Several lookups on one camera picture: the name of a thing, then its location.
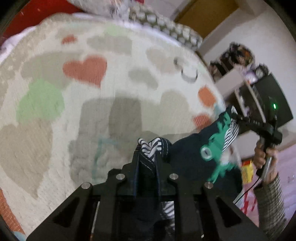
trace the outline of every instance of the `metal screw head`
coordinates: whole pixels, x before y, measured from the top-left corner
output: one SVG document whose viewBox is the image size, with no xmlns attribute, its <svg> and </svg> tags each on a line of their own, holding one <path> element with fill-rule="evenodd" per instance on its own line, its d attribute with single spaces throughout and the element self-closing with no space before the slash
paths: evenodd
<svg viewBox="0 0 296 241">
<path fill-rule="evenodd" d="M 205 182 L 205 187 L 208 189 L 212 189 L 214 187 L 214 184 L 211 182 Z"/>
<path fill-rule="evenodd" d="M 90 186 L 91 186 L 90 183 L 82 183 L 82 185 L 81 185 L 81 187 L 82 187 L 83 189 L 89 189 Z"/>
<path fill-rule="evenodd" d="M 116 175 L 117 180 L 123 180 L 126 176 L 122 173 Z"/>
<path fill-rule="evenodd" d="M 172 173 L 171 175 L 170 175 L 170 179 L 172 179 L 172 180 L 176 180 L 176 179 L 178 179 L 178 174 L 175 174 L 175 173 Z"/>
</svg>

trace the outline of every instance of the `rug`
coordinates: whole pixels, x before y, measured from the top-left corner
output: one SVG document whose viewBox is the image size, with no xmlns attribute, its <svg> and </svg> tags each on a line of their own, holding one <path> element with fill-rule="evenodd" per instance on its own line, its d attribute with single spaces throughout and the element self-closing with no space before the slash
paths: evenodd
<svg viewBox="0 0 296 241">
<path fill-rule="evenodd" d="M 54 15 L 0 66 L 0 187 L 29 235 L 83 182 L 130 162 L 139 137 L 174 143 L 223 108 L 191 50 Z"/>
</svg>

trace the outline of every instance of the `frog graphic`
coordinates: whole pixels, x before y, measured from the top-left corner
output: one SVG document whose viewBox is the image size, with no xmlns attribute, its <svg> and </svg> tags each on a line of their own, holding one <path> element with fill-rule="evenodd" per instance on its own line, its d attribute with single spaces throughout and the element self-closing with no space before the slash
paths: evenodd
<svg viewBox="0 0 296 241">
<path fill-rule="evenodd" d="M 214 159 L 217 164 L 211 177 L 208 178 L 207 180 L 212 183 L 214 183 L 217 180 L 219 175 L 221 177 L 224 177 L 226 171 L 230 171 L 235 167 L 233 163 L 228 162 L 225 164 L 220 161 L 220 158 L 222 155 L 222 149 L 225 141 L 225 134 L 229 129 L 230 122 L 231 122 L 231 118 L 227 112 L 224 114 L 223 122 L 224 122 L 224 126 L 221 122 L 219 121 L 217 122 L 219 131 L 217 133 L 214 133 L 209 138 L 209 143 L 207 145 L 203 145 L 200 149 L 200 154 L 205 161 Z"/>
</svg>

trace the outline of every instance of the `gray knitted sleeve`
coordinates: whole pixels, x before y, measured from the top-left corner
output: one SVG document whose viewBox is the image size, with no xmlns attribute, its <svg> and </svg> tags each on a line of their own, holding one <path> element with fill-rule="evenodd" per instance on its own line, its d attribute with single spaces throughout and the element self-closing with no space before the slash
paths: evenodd
<svg viewBox="0 0 296 241">
<path fill-rule="evenodd" d="M 268 185 L 254 189 L 258 201 L 259 227 L 267 237 L 275 240 L 286 226 L 284 199 L 279 175 Z"/>
</svg>

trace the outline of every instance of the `green heart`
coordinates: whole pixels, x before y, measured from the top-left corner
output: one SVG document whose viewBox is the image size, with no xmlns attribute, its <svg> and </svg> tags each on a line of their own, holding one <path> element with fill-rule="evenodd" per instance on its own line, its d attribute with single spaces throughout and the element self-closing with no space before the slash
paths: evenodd
<svg viewBox="0 0 296 241">
<path fill-rule="evenodd" d="M 62 93 L 51 83 L 37 80 L 29 84 L 29 91 L 17 108 L 17 121 L 24 123 L 36 118 L 53 121 L 64 110 Z"/>
<path fill-rule="evenodd" d="M 111 35 L 113 37 L 126 36 L 128 33 L 128 30 L 124 27 L 121 27 L 115 24 L 107 24 L 107 27 L 105 28 L 104 33 Z"/>
</svg>

